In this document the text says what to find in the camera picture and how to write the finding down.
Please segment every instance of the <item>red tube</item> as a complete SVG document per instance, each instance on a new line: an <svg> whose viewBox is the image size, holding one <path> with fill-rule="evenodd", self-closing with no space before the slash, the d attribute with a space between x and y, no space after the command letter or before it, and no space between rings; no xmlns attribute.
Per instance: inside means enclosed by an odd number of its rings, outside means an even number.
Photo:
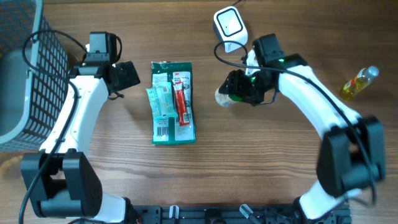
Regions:
<svg viewBox="0 0 398 224"><path fill-rule="evenodd" d="M187 107L185 106L185 96L182 82L174 84L175 101L177 102L177 112L180 121L180 126L189 124L189 117Z"/></svg>

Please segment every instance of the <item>wire basket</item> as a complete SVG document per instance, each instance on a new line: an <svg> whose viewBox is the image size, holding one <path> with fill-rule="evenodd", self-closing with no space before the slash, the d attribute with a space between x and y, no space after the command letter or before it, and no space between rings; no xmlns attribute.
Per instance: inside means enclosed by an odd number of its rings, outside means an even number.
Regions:
<svg viewBox="0 0 398 224"><path fill-rule="evenodd" d="M22 59L25 39L42 29L51 29L43 1L0 0L0 152L37 150L67 96L67 83L29 70ZM32 65L67 77L68 57L54 33L35 36L26 54Z"/></svg>

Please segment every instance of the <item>cable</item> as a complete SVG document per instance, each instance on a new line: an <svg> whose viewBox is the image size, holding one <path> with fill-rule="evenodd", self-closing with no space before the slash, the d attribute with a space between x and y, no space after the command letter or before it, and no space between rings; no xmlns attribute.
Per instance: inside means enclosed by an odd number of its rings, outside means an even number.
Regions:
<svg viewBox="0 0 398 224"><path fill-rule="evenodd" d="M116 100L117 98L124 98L124 95L123 94L120 94L120 93L118 93L118 92L114 92L114 94L116 95L115 97L109 97L108 96L108 100Z"/></svg>
<svg viewBox="0 0 398 224"><path fill-rule="evenodd" d="M120 60L120 57L122 56L122 40L118 36L116 36L116 39L118 40L119 46L120 46L119 53L118 53L118 60L116 61L116 62L118 62Z"/></svg>
<svg viewBox="0 0 398 224"><path fill-rule="evenodd" d="M273 104L276 100L276 97L278 95L278 90L275 89L274 91L274 95L272 96L272 100L269 103L260 103L259 105L269 105L269 104Z"/></svg>
<svg viewBox="0 0 398 224"><path fill-rule="evenodd" d="M237 3L241 2L242 0L237 0L234 4L232 4L231 6L235 6Z"/></svg>
<svg viewBox="0 0 398 224"><path fill-rule="evenodd" d="M61 32L59 30L48 30L47 29L47 30L40 30L40 31L31 33L31 35L29 35L28 38L26 38L26 40L24 42L24 45L22 47L22 58L24 59L25 63L31 69L33 69L33 70L35 70L35 71L37 71L39 73L42 73L44 75L47 75L49 77L59 78L59 79L63 80L64 82L70 84L71 87L73 88L74 96L73 96L72 108L71 108L70 113L68 115L68 118L67 118L67 120L65 122L65 125L62 128L61 133L60 133L58 139L55 142L55 145L54 145L53 149L50 151L50 153L48 154L47 158L44 160L44 162L41 165L41 167L40 167L39 171L37 172L36 176L33 178L32 183L30 184L29 188L27 189L25 197L24 197L24 199L22 201L21 210L19 211L19 224L23 224L24 223L24 214L25 214L27 201L30 198L30 195L32 194L32 191L33 191L37 181L39 180L40 176L47 170L47 166L50 163L51 157L55 154L55 151L58 149L59 145L61 145L61 142L64 141L63 138L64 138L65 133L66 133L68 127L69 127L70 121L72 120L73 115L75 114L77 103L78 103L78 98L79 98L79 95L78 95L79 91L78 91L77 87L69 79L60 77L60 76L55 75L55 74L51 74L51 73L49 73L49 72L47 72L45 70L41 70L40 68L35 67L34 65L32 65L28 61L28 59L26 57L26 54L25 54L25 50L26 50L27 44L29 43L31 38L33 38L35 35L42 34L44 32L54 32L54 33L58 33L58 34L64 35L65 37L68 37L70 40L74 41L74 43L79 45L79 47L81 47L87 53L87 50L84 48L84 46L82 46L76 39L74 39L72 36L70 36L70 35L68 35L68 34L66 34L64 32Z"/></svg>
<svg viewBox="0 0 398 224"><path fill-rule="evenodd" d="M247 56L248 56L248 50L247 50L247 48L246 48L243 44L241 44L241 43L239 43L239 42L237 42L237 41L233 41L233 40L224 40L224 41L221 41L220 43L216 44L216 46L214 47L214 56L215 56L220 62L223 62L223 63L225 63L225 64L227 64L227 65L231 65L231 66L234 66L234 67L239 67L239 68L261 69L261 70L270 70L270 71L275 71L275 72L280 72L280 73L288 73L289 75L293 75L293 76L295 76L295 77L301 78L302 80L304 80L304 81L306 81L307 83L311 84L314 88L316 88L316 89L329 101L329 103L332 105L332 107L334 107L334 109L337 111L337 113L338 113L338 114L343 118L343 120L347 123L347 126L348 126L349 130L352 132L353 137L354 137L356 143L358 144L359 150L361 151L361 153L362 153L362 155L363 155L363 159L364 159L364 161L365 161L365 165L366 165L366 167L368 168L368 172L369 172L369 178L370 178L370 181L369 181L369 182L370 182L370 184L371 184L371 190L372 190L372 203L369 204L369 203L367 203L367 202L361 200L360 198L351 198L351 199L354 200L355 202L359 202L359 203L361 203L361 204L363 204L363 205L366 205L366 206L368 206L368 207L374 206L374 205L376 204L376 202L377 202L377 190L376 190L376 182L375 182L375 180L374 180L373 172L372 172L372 170L371 170L370 159L369 159L369 157L368 157L368 155L367 155L367 153L366 153L366 150L365 150L365 147L364 147L362 141L360 140L360 138L359 138L359 136L358 136L358 133L357 133L356 130L354 129L353 124L349 121L349 119L346 117L346 115L344 114L344 112L343 112L343 111L336 105L336 103L330 98L330 96L329 96L327 93L325 93L325 92L324 92L317 84L315 84L311 79L309 79L309 78L307 78L307 77L305 77L305 76L303 76L303 75L300 75L300 74L298 74L298 73L295 73L295 72L292 72L292 71L289 71L289 70L286 70L286 69L250 66L250 65L238 64L238 63L233 63L233 62L226 61L226 60L220 58L220 57L218 56L218 54L217 54L217 48L218 48L221 44L224 44L224 43L234 43L234 44L240 45L240 46L244 49L244 51L245 51L245 53L246 53L246 55L245 55L244 58L247 58Z"/></svg>
<svg viewBox="0 0 398 224"><path fill-rule="evenodd" d="M83 54L83 58L81 58L81 62L84 62L87 58L87 53Z"/></svg>

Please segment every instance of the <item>wood grain surface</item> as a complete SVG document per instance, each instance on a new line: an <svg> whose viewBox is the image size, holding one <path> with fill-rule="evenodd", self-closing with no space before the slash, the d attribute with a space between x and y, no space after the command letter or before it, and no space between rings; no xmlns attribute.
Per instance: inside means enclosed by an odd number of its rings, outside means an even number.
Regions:
<svg viewBox="0 0 398 224"><path fill-rule="evenodd" d="M320 140L287 98L269 106L243 103L222 108L215 90L236 68L213 56L218 39L214 13L226 1L49 4L54 29L87 44L91 31L108 31L123 42L121 61L132 60L141 84L107 101L96 122L88 158L103 189L134 205L240 205L290 203L316 179ZM363 116L374 114L385 128L387 179L378 184L375 208L352 203L354 223L398 220L398 2L361 0L247 0L238 9L249 44L276 33L287 54L300 53L334 94L360 69L376 65L380 76L345 103ZM81 55L62 39L72 55ZM220 54L239 62L243 51ZM151 61L193 62L193 104L197 143L154 146L145 88ZM0 223L16 223L26 192L21 153L0 154ZM29 204L26 223L38 219Z"/></svg>

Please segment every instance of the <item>yellow liquid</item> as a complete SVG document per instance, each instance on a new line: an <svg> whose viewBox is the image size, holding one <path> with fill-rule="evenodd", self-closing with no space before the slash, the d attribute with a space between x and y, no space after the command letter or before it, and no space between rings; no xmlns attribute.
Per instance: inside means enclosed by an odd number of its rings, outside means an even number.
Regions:
<svg viewBox="0 0 398 224"><path fill-rule="evenodd" d="M340 96L345 100L352 100L355 95L367 87L372 81L366 77L357 78L352 85L346 87L349 83L345 84L340 90Z"/></svg>

